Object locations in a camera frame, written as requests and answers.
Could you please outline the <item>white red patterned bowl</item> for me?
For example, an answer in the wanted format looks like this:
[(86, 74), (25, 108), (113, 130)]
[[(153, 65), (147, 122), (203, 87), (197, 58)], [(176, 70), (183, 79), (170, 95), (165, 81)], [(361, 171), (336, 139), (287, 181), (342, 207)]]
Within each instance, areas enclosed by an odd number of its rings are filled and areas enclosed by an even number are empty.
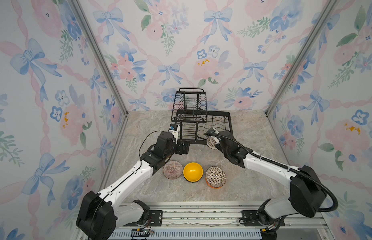
[(210, 149), (213, 149), (213, 150), (218, 150), (218, 148), (216, 147), (216, 145), (220, 145), (220, 141), (217, 137), (215, 136), (209, 136), (207, 138), (207, 146), (210, 148)]

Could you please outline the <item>yellow bowl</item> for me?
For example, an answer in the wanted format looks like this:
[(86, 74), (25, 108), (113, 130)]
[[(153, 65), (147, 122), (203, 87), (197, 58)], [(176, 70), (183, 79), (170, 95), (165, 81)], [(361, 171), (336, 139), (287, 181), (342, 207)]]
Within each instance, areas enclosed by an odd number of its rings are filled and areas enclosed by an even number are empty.
[(188, 163), (183, 169), (184, 178), (191, 183), (198, 182), (204, 174), (202, 166), (198, 163)]

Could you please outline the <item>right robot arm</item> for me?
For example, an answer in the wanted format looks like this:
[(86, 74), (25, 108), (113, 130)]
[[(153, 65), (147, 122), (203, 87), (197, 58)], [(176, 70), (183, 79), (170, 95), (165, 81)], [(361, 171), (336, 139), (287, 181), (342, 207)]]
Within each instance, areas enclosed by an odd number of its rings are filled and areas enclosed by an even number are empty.
[(208, 137), (207, 144), (219, 150), (230, 163), (269, 177), (289, 191), (288, 195), (265, 200), (257, 212), (243, 224), (256, 222), (265, 227), (276, 226), (290, 215), (313, 218), (328, 194), (311, 168), (295, 168), (268, 159), (238, 143), (230, 131)]

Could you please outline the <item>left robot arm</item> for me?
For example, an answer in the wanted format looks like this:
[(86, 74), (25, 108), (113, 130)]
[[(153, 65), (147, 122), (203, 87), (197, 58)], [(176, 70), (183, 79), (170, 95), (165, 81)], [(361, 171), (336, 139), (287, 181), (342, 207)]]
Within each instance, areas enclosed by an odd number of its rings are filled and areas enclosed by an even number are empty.
[(81, 203), (76, 226), (90, 240), (107, 240), (115, 229), (131, 223), (145, 224), (150, 208), (136, 200), (126, 206), (121, 203), (145, 180), (160, 170), (174, 154), (182, 154), (178, 131), (162, 131), (136, 164), (122, 177), (98, 193), (90, 191)]

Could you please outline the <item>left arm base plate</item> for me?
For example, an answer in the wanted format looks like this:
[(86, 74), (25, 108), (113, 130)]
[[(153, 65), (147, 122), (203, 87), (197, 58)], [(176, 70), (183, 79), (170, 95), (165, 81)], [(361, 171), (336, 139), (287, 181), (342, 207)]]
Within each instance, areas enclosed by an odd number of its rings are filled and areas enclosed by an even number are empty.
[(162, 210), (149, 210), (148, 214), (144, 214), (138, 222), (127, 224), (126, 227), (161, 227), (163, 222)]

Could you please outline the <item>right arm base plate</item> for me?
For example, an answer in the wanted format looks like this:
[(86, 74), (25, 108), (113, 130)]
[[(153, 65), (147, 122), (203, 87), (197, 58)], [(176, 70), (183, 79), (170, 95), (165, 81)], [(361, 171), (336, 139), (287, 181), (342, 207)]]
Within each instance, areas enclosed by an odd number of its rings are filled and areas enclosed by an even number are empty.
[(282, 218), (278, 219), (271, 219), (267, 216), (259, 216), (257, 210), (244, 210), (241, 211), (241, 218), (239, 219), (239, 223), (241, 225), (245, 225), (246, 227), (264, 227), (264, 228), (271, 228), (276, 227), (279, 225), (280, 227), (285, 226), (284, 220)]

